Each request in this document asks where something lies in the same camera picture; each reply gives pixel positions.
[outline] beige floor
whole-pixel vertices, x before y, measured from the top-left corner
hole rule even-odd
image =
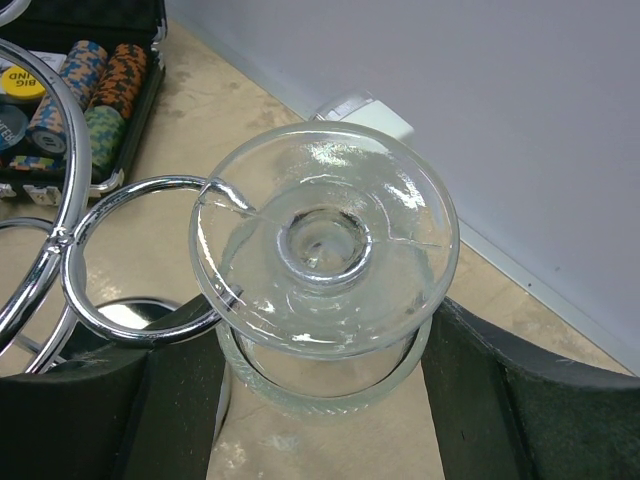
[[[299,120],[178,25],[171,25],[165,54],[166,85],[135,179],[172,173],[207,176],[242,142]],[[194,199],[190,192],[145,197],[98,229],[87,249],[94,302],[132,295],[183,302],[197,294],[187,252]],[[16,215],[50,218],[53,212],[0,202],[0,219]],[[41,241],[38,232],[3,234],[0,298],[12,293]],[[474,313],[551,351],[624,371],[466,247],[449,294]],[[56,287],[27,332],[43,340],[62,305]],[[27,358],[12,348],[0,359],[0,375],[19,371]],[[284,417],[236,382],[228,422],[213,450],[210,478],[443,478],[421,372],[415,371],[382,403],[330,426]]]

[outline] white wall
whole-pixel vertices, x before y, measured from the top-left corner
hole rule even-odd
[[[469,243],[640,373],[640,2],[168,3],[304,116],[398,111]]]

